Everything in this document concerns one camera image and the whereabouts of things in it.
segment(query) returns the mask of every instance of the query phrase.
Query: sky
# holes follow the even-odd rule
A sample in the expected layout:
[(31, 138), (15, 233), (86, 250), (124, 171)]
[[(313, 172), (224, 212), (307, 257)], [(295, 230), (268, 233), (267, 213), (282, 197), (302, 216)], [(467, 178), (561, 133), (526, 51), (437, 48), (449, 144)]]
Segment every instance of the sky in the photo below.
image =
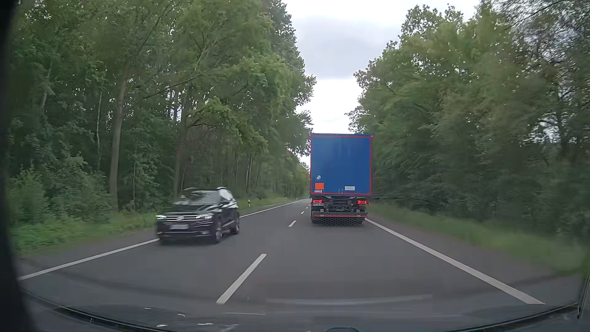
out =
[[(478, 0), (283, 0), (296, 29), (297, 47), (306, 74), (317, 77), (309, 110), (313, 132), (346, 134), (345, 113), (357, 105), (361, 89), (353, 74), (397, 40), (409, 9), (426, 4), (445, 10), (449, 5), (470, 18)], [(309, 157), (301, 157), (309, 165)]]

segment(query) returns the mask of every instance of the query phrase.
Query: road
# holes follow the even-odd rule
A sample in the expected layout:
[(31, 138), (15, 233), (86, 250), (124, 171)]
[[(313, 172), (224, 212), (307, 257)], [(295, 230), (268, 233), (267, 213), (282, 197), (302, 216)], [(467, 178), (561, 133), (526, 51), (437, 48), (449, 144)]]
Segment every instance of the road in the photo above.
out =
[(445, 319), (449, 327), (463, 326), (466, 317), (497, 321), (576, 299), (576, 276), (378, 216), (363, 226), (314, 226), (309, 203), (243, 216), (241, 233), (217, 245), (162, 246), (149, 231), (23, 259), (22, 284), (61, 304), (115, 316), (120, 311), (113, 308), (132, 307), (385, 315)]

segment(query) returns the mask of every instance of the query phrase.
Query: car windshield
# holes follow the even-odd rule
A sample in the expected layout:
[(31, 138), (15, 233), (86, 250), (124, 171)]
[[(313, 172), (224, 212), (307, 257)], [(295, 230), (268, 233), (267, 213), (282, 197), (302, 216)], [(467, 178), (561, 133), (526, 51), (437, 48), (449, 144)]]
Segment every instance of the car windshield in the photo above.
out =
[(589, 0), (21, 0), (7, 42), (6, 228), (58, 305), (442, 332), (579, 299)]
[(215, 204), (219, 202), (218, 191), (185, 191), (172, 203), (173, 206)]

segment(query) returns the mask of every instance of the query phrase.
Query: truck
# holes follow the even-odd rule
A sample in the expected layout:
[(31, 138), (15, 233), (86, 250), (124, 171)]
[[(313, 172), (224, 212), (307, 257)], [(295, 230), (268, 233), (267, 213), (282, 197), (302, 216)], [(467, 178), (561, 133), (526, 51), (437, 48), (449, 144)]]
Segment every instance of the truck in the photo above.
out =
[(372, 189), (371, 134), (310, 136), (312, 223), (363, 224)]

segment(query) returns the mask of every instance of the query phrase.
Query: foliage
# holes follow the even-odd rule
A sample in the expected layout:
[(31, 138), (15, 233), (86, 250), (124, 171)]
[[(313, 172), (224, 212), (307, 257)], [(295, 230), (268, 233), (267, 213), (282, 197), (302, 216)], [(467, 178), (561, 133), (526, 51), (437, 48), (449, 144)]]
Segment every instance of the foliage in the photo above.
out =
[(589, 238), (590, 22), (574, 2), (408, 11), (399, 42), (356, 73), (349, 113), (375, 134), (377, 196)]
[(24, 1), (11, 44), (13, 224), (307, 190), (315, 78), (281, 1)]

